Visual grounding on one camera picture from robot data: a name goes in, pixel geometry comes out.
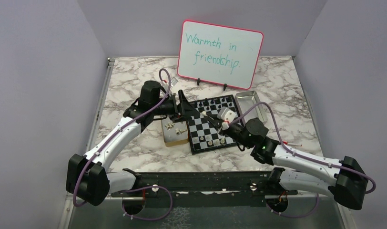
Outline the white board with pink frame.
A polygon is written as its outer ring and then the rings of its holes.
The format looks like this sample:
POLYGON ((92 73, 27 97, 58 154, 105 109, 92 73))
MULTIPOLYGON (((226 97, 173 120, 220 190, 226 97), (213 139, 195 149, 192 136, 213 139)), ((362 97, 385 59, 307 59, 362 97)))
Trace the white board with pink frame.
POLYGON ((263 41, 261 31, 185 20, 177 74, 247 90, 254 80, 263 41))

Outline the aluminium frame rail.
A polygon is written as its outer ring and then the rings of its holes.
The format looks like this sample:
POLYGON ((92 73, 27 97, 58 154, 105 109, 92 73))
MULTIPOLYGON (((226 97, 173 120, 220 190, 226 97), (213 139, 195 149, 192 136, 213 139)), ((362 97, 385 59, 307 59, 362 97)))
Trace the aluminium frame rail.
MULTIPOLYGON (((95 113, 93 116, 93 123, 92 123, 92 128, 90 131, 90 135, 89 135, 88 141, 86 143, 86 147, 84 148, 83 151, 78 153, 79 155, 83 155, 84 153, 89 151, 94 146, 95 139, 97 137, 97 133, 99 130, 99 125, 100 125, 100 121, 101 121, 103 107, 105 104, 105 99, 106 99, 106 95, 108 92, 109 83, 111 80, 115 60, 116 60, 116 58, 114 58, 114 57, 107 58, 107 68, 106 68, 106 72, 104 75, 104 82, 103 82, 101 93, 100 93, 98 103, 97 103, 97 106, 95 109, 95 113)), ((61 216, 61 219, 60 219, 60 222, 58 225, 58 229, 67 229, 68 228, 70 220, 71 220, 72 212, 73 212, 72 194, 68 192, 66 194, 64 208, 63 208, 62 216, 61 216)))

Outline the empty silver metal tin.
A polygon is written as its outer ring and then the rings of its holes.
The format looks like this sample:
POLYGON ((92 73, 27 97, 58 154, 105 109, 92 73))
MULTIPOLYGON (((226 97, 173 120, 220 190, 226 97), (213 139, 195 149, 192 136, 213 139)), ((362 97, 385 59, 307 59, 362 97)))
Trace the empty silver metal tin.
MULTIPOLYGON (((237 109, 239 115, 244 114, 247 110, 249 110, 253 105, 260 102, 258 94, 256 91, 246 91, 237 93, 234 96, 237 109)), ((265 113, 265 108, 263 105, 259 105, 258 107, 251 110, 242 120, 242 124, 246 124, 247 121, 253 118, 260 119, 263 124, 267 123, 267 115, 265 113)))

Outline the red and white marker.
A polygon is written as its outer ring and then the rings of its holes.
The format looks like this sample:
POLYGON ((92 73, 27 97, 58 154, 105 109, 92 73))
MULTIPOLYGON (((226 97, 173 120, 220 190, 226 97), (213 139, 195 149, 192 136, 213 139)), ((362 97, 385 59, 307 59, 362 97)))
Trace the red and white marker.
POLYGON ((296 143, 289 143, 289 142, 284 142, 285 145, 288 145, 288 146, 298 146, 298 147, 302 147, 303 144, 296 144, 296 143))

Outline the gold tin with white pieces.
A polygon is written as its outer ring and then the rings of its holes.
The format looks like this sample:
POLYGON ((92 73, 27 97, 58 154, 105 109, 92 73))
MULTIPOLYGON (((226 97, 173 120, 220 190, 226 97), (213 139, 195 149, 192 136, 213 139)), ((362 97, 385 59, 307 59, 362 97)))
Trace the gold tin with white pieces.
POLYGON ((163 141, 166 147, 189 143, 186 122, 173 123, 169 118, 161 120, 163 141))

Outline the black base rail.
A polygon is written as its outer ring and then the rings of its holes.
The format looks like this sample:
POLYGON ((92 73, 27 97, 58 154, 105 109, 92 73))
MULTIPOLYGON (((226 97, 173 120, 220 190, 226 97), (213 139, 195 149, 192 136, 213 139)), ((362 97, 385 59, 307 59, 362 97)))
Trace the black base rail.
POLYGON ((146 208, 264 207, 265 198, 279 198, 283 188, 271 171, 141 172, 133 186, 144 191, 111 193, 125 203, 146 208))

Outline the black and white chessboard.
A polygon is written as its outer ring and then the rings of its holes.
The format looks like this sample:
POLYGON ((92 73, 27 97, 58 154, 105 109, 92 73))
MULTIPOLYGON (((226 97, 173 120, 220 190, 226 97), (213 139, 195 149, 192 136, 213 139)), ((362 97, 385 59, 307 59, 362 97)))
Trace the black and white chessboard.
MULTIPOLYGON (((229 107, 232 111, 236 112, 237 116, 239 115, 237 105, 232 94, 191 101, 190 104, 198 112, 206 111, 207 113, 215 115, 218 114, 222 107, 229 107)), ((200 117, 192 117, 191 120, 187 121, 186 123, 188 127, 188 137, 192 155, 208 151, 215 151, 221 148, 237 146, 236 142, 232 138, 219 135, 218 132, 209 125, 209 123, 203 118, 202 115, 200 117), (211 136, 211 140, 206 140, 207 135, 211 136), (194 142, 194 138, 198 138, 199 142, 194 142), (220 143, 222 138, 225 139, 224 144, 220 143), (215 140, 219 140, 219 145, 214 145, 215 140), (212 146, 207 144, 209 141, 212 141, 212 146)))

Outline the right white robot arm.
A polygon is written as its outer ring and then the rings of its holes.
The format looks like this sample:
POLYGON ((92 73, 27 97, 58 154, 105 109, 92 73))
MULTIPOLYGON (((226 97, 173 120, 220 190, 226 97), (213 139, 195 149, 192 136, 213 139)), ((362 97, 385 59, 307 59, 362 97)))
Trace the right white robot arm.
POLYGON ((251 156, 254 160, 276 167, 266 182, 270 193, 304 190, 331 197, 353 210, 362 208, 368 178, 354 158, 324 158, 291 148, 269 138, 268 128, 258 118, 241 125, 233 120, 235 113, 232 111, 225 115, 207 112, 201 114, 220 134, 252 149, 251 156))

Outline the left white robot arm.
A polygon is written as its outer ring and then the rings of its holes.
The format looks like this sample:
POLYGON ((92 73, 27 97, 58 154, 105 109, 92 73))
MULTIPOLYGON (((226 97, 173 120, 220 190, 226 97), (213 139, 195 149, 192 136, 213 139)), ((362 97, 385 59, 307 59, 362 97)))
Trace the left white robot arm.
POLYGON ((94 148, 83 155, 74 154, 68 162, 66 191, 73 198, 97 206, 106 196, 124 190, 135 196, 141 183, 129 172, 108 174, 108 168, 123 149, 149 126, 155 116, 165 115, 172 122, 184 122, 199 116, 182 90, 178 99, 165 81, 146 81, 140 96, 125 110, 117 126, 94 148))

